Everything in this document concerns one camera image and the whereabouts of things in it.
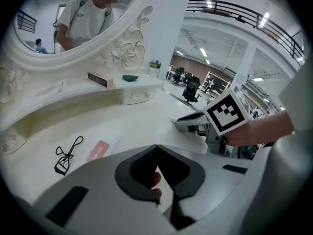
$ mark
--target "person in blue shirt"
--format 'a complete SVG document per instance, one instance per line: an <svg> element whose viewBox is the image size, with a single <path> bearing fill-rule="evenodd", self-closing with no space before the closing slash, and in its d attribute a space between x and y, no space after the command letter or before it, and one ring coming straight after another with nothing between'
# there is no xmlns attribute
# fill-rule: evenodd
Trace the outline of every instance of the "person in blue shirt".
<svg viewBox="0 0 313 235"><path fill-rule="evenodd" d="M40 38L38 38L38 39L36 40L36 46L37 46L37 47L35 48L36 51L39 51L39 52L41 52L41 53L48 54L47 50L46 50L44 47L41 47L41 39L40 39Z"/></svg>

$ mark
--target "white pillar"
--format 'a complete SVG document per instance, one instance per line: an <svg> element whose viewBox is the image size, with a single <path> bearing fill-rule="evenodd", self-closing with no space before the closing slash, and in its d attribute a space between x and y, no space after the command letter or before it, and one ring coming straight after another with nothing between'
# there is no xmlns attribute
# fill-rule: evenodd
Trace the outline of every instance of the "white pillar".
<svg viewBox="0 0 313 235"><path fill-rule="evenodd" d="M232 88L237 86L239 89L241 89L241 87L246 84L246 81L247 81L248 75L249 75L249 71L251 68L251 64L252 64L252 61L254 58L255 50L256 50L255 44L249 43L247 45L246 52L243 56L241 64L239 65L236 76L235 76L233 82L231 83Z"/></svg>
<svg viewBox="0 0 313 235"><path fill-rule="evenodd" d="M189 0L150 0L153 7L149 22L143 27L145 59L143 65L162 63L158 78L165 81Z"/></svg>

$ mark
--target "green soap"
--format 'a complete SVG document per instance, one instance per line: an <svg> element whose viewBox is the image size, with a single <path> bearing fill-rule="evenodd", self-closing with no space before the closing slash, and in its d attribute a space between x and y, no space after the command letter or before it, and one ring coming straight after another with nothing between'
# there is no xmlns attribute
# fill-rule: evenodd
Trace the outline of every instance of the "green soap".
<svg viewBox="0 0 313 235"><path fill-rule="evenodd" d="M132 75L123 75L123 79L127 82L133 82L135 81L137 78L139 78L138 76L132 76Z"/></svg>

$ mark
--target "brown box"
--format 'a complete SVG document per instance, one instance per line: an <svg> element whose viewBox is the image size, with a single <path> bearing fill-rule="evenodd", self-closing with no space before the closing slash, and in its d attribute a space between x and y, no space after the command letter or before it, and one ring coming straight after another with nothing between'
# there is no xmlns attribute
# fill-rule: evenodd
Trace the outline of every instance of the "brown box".
<svg viewBox="0 0 313 235"><path fill-rule="evenodd" d="M88 78L91 79L92 81L101 84L104 87L111 87L113 86L113 79L108 79L104 76L100 76L97 73L89 73L88 72Z"/></svg>

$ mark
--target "finger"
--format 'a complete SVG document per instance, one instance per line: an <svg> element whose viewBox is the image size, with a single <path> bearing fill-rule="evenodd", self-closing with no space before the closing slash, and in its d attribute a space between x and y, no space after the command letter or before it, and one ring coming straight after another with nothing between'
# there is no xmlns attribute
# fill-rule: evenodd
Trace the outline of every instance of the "finger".
<svg viewBox="0 0 313 235"><path fill-rule="evenodd" d="M158 172L155 172L155 174L153 175L153 183L152 183L152 187L155 187L158 183L160 183L161 181L161 175Z"/></svg>
<svg viewBox="0 0 313 235"><path fill-rule="evenodd" d="M162 191L160 189L155 188L155 189L152 189L152 191L154 191L158 195L159 198L162 196Z"/></svg>

